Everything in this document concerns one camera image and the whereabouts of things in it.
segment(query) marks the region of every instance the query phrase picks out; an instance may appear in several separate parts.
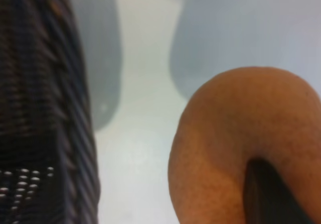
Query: white surface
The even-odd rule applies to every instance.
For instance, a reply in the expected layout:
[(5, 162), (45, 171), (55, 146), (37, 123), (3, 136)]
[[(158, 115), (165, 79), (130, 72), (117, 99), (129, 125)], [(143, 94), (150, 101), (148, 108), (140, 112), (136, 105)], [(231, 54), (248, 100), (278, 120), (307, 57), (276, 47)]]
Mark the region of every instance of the white surface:
[(73, 3), (100, 122), (100, 223), (178, 223), (167, 184), (172, 139), (188, 97), (217, 73), (277, 66), (321, 92), (321, 0)]

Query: blurry object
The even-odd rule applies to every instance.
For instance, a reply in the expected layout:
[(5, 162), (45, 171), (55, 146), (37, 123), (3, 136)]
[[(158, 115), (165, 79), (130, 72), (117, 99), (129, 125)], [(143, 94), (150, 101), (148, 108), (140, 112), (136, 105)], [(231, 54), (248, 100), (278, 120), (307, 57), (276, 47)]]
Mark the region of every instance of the blurry object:
[(319, 93), (321, 0), (186, 0), (171, 52), (171, 75), (187, 99), (224, 71), (271, 66)]
[(247, 224), (313, 224), (274, 167), (262, 159), (248, 163), (243, 202)]
[(112, 120), (120, 100), (122, 49), (116, 0), (72, 0), (85, 51), (92, 124)]
[(1, 223), (97, 223), (80, 49), (69, 0), (0, 0)]

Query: woven texture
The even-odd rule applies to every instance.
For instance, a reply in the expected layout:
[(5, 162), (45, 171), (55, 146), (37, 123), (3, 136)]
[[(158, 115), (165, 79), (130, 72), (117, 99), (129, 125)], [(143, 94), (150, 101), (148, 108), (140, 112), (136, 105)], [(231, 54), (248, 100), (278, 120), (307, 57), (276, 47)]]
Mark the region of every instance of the woven texture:
[(69, 0), (0, 0), (0, 223), (97, 223), (79, 43)]

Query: wicker basket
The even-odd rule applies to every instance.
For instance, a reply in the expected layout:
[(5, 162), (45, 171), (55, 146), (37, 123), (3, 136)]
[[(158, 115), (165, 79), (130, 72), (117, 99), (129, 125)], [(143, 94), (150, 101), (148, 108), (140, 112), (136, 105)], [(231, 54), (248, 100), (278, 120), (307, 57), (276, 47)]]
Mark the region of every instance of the wicker basket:
[(97, 223), (96, 149), (69, 0), (0, 0), (0, 142), (0, 223)]

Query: dark wicker basket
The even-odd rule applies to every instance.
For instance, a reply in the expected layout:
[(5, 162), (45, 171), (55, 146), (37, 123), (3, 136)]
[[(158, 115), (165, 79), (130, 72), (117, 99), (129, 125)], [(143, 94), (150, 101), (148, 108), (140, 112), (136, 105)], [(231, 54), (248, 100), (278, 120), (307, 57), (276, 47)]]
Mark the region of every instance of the dark wicker basket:
[(96, 224), (96, 149), (69, 0), (0, 0), (0, 223)]

